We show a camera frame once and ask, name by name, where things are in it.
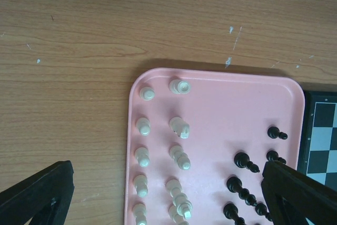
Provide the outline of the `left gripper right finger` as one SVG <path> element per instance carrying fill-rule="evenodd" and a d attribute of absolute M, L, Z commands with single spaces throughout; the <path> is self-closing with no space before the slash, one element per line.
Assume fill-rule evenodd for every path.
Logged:
<path fill-rule="evenodd" d="M 336 191 L 279 161 L 266 162 L 262 175 L 274 224 L 336 224 Z"/>

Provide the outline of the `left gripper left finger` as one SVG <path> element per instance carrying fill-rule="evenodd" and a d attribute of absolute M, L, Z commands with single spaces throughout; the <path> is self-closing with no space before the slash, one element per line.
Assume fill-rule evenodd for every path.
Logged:
<path fill-rule="evenodd" d="M 64 224 L 73 174 L 71 161 L 58 161 L 1 192 L 1 224 Z"/>

